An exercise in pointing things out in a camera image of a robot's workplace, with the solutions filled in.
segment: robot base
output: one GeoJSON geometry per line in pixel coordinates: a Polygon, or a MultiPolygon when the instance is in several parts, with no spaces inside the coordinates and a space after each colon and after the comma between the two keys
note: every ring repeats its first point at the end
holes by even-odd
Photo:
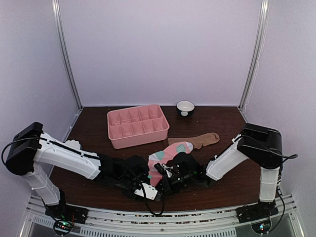
{"type": "MultiPolygon", "coordinates": [[[[75,222],[78,224],[85,224],[85,221],[88,216],[88,209],[82,208],[82,207],[77,207],[77,206],[69,206],[67,205],[67,212],[72,213],[73,215],[68,215],[68,217],[63,218],[66,221],[69,222],[75,222]]],[[[45,215],[51,216],[51,214],[46,210],[45,215]]]]}
{"type": "Polygon", "coordinates": [[[245,205],[236,209],[239,223],[256,221],[278,214],[276,201],[259,202],[254,205],[245,205]]]}

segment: beige sock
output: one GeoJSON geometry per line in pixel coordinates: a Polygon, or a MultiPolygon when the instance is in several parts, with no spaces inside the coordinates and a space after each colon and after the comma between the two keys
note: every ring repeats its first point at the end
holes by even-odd
{"type": "Polygon", "coordinates": [[[198,137],[188,137],[188,138],[168,138],[169,145],[176,142],[191,142],[193,148],[200,149],[202,146],[208,146],[219,141],[219,135],[215,132],[203,134],[198,137]]]}

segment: white backdrop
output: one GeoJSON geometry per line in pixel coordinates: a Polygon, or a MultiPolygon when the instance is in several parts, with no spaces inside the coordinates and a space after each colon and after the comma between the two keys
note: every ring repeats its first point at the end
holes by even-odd
{"type": "MultiPolygon", "coordinates": [[[[34,121],[62,140],[77,107],[51,1],[0,0],[0,151],[34,121]]],[[[18,236],[30,186],[0,164],[0,236],[18,236]]]]}
{"type": "Polygon", "coordinates": [[[260,0],[64,0],[84,106],[239,105],[260,0]]]}
{"type": "Polygon", "coordinates": [[[274,0],[259,70],[245,114],[249,122],[278,129],[284,164],[281,186],[292,193],[306,226],[316,223],[316,2],[274,0]]]}

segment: dark wood surface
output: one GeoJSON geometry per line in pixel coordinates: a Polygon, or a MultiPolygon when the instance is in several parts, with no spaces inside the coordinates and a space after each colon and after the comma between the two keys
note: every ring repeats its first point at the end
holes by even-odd
{"type": "MultiPolygon", "coordinates": [[[[108,138],[107,113],[118,107],[84,108],[69,139],[80,141],[82,149],[112,157],[128,158],[140,155],[145,159],[168,146],[167,140],[137,147],[115,150],[108,138]]],[[[231,143],[244,125],[244,120],[235,107],[196,107],[192,117],[182,118],[175,107],[162,107],[170,124],[168,137],[192,137],[208,132],[220,136],[217,144],[193,150],[192,155],[205,164],[220,154],[231,143]]],[[[142,201],[133,201],[116,187],[104,187],[95,181],[55,167],[52,182],[64,190],[68,203],[89,207],[127,211],[146,211],[142,201]]],[[[191,186],[180,194],[165,197],[166,211],[202,210],[257,202],[260,189],[260,167],[246,160],[227,173],[209,188],[191,186]]],[[[153,210],[160,210],[160,202],[150,201],[153,210]]]]}

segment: black cable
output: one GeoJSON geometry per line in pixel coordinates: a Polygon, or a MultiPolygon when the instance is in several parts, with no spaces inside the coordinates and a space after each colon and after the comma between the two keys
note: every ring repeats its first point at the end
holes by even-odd
{"type": "Polygon", "coordinates": [[[125,169],[127,169],[135,178],[135,180],[137,181],[137,183],[140,185],[142,191],[143,191],[143,194],[144,194],[144,203],[145,203],[145,206],[147,207],[148,211],[154,215],[154,216],[161,216],[164,212],[164,198],[163,196],[161,196],[161,201],[162,201],[162,206],[161,206],[161,210],[160,210],[160,213],[154,213],[152,211],[152,209],[150,208],[148,202],[147,202],[147,197],[146,197],[146,191],[145,191],[145,188],[143,186],[143,183],[139,180],[138,176],[134,173],[134,171],[128,167],[126,164],[122,163],[122,162],[119,162],[119,161],[113,161],[113,163],[116,163],[118,165],[121,165],[123,166],[125,169]]]}
{"type": "Polygon", "coordinates": [[[239,140],[240,138],[242,138],[242,137],[249,138],[250,140],[252,140],[252,141],[254,141],[255,143],[257,143],[259,146],[261,146],[262,148],[264,148],[266,151],[268,151],[268,152],[270,152],[270,153],[272,153],[272,154],[274,154],[274,155],[276,155],[276,156],[278,156],[278,157],[285,158],[284,162],[287,161],[288,159],[295,159],[295,158],[298,157],[298,154],[293,154],[293,155],[291,155],[291,156],[289,156],[289,157],[288,157],[288,156],[284,156],[284,155],[280,155],[280,154],[278,154],[278,153],[276,153],[276,152],[270,150],[268,147],[266,147],[266,146],[263,145],[262,143],[258,142],[256,139],[254,139],[254,138],[252,138],[252,137],[250,137],[250,136],[247,136],[247,135],[241,135],[240,137],[238,137],[238,138],[236,139],[236,141],[238,141],[238,140],[239,140]]]}
{"type": "Polygon", "coordinates": [[[285,203],[284,203],[284,200],[282,198],[282,195],[280,195],[278,192],[277,192],[277,195],[278,195],[278,197],[281,199],[281,201],[283,203],[283,212],[282,212],[282,215],[281,215],[279,221],[276,223],[276,225],[271,230],[269,230],[269,233],[272,232],[280,224],[280,222],[281,222],[281,220],[282,220],[282,218],[284,216],[284,213],[285,213],[285,203]]]}
{"type": "Polygon", "coordinates": [[[42,137],[27,137],[27,138],[22,138],[22,139],[15,140],[15,141],[13,141],[13,142],[8,143],[8,144],[4,147],[4,149],[2,150],[2,153],[1,153],[1,160],[2,160],[2,163],[5,165],[3,156],[4,156],[5,150],[6,150],[9,146],[11,146],[12,144],[17,143],[17,142],[27,141],[27,140],[35,140],[35,139],[47,141],[47,139],[42,138],[42,137]]]}

